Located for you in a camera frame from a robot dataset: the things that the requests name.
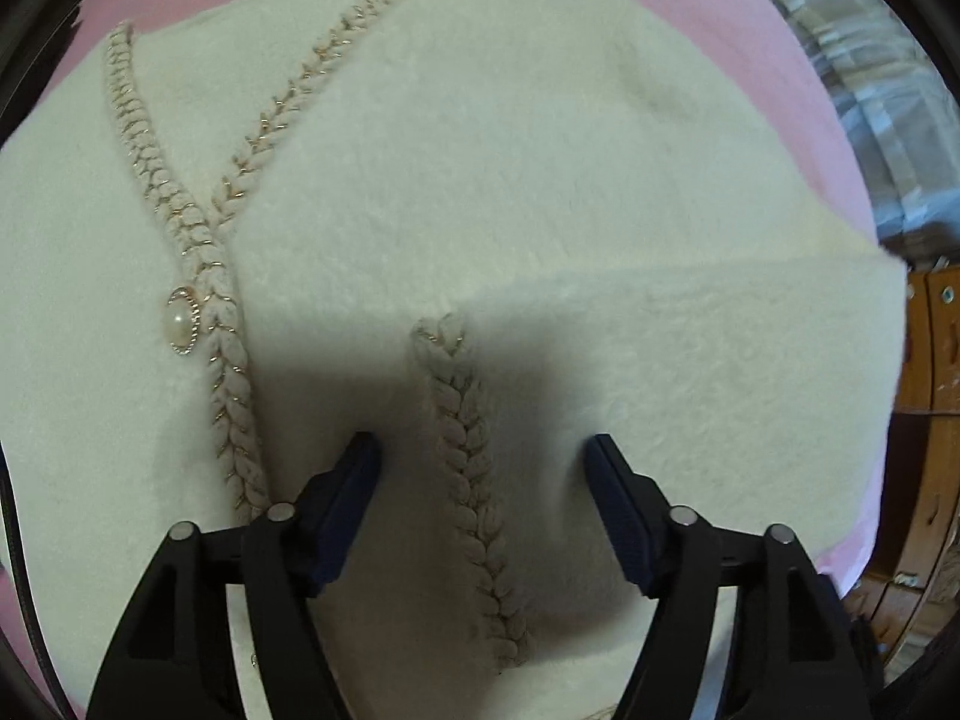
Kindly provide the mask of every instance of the pearl button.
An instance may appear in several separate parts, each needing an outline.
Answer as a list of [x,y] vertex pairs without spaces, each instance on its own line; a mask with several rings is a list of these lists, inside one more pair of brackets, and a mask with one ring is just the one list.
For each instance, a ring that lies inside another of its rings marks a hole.
[[163,335],[176,351],[186,354],[193,348],[200,329],[197,301],[186,288],[175,290],[163,312]]

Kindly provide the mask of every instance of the white fabric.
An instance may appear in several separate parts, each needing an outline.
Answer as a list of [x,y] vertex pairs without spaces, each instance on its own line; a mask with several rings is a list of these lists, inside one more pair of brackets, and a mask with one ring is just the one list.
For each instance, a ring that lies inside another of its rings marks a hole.
[[[237,1],[137,42],[194,194],[351,1]],[[161,336],[176,267],[117,146],[102,55],[8,143],[0,187],[0,435],[44,630],[83,701],[165,530],[223,527],[230,502],[203,363]],[[856,519],[898,373],[901,266],[632,1],[397,5],[277,153],[232,254],[275,497],[358,429],[386,448],[318,604],[358,718],[579,720],[616,700],[651,605],[619,578],[577,469],[592,432],[717,524],[786,521],[815,554]],[[539,640],[499,676],[410,359],[415,322],[449,310],[496,406],[504,528]]]

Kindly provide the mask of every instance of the black cable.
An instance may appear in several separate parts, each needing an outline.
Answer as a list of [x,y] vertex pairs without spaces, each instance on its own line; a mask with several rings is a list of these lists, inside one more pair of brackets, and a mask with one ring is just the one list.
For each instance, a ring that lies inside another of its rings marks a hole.
[[13,584],[16,585],[16,597],[20,603],[20,614],[30,638],[30,645],[34,648],[40,674],[43,675],[54,704],[64,720],[77,720],[77,714],[70,706],[64,686],[56,675],[50,653],[47,651],[43,632],[40,630],[40,620],[37,618],[37,608],[34,606],[34,596],[30,593],[30,579],[27,577],[27,562],[23,556],[23,538],[20,535],[20,523],[16,518],[16,500],[13,498],[13,482],[10,478],[10,469],[7,468],[7,458],[3,455],[3,445],[0,445],[0,505],[3,506],[3,524],[7,533],[7,550],[10,553],[11,574]]

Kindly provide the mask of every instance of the pink tablecloth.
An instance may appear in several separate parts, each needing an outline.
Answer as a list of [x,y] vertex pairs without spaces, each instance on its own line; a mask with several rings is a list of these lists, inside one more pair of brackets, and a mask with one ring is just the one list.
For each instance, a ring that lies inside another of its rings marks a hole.
[[[85,0],[76,39],[56,70],[62,79],[120,20],[142,31],[176,23],[231,0]],[[766,0],[636,0],[695,43],[737,83],[779,133],[808,185],[864,236],[875,241],[870,200],[846,135],[819,79],[778,12]],[[819,557],[846,592],[874,545],[880,517],[882,455],[856,528]],[[0,577],[0,625],[24,661],[32,663],[19,630],[8,580]]]

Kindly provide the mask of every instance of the wooden drawer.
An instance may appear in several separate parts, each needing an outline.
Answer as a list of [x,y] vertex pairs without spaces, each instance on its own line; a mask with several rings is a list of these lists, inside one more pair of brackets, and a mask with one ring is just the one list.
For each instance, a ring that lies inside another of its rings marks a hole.
[[930,418],[920,491],[904,549],[894,571],[894,584],[922,589],[944,548],[953,525],[960,493],[960,418]]
[[907,276],[904,367],[896,391],[895,410],[928,412],[933,396],[930,307],[923,274]]
[[882,577],[864,574],[843,598],[844,608],[851,617],[859,617],[862,614],[869,620],[877,611],[886,587],[887,581]]
[[894,584],[887,586],[871,622],[883,659],[888,659],[896,650],[896,645],[920,605],[922,595],[912,587],[897,587]]
[[960,269],[927,274],[926,295],[933,348],[933,410],[960,413]]

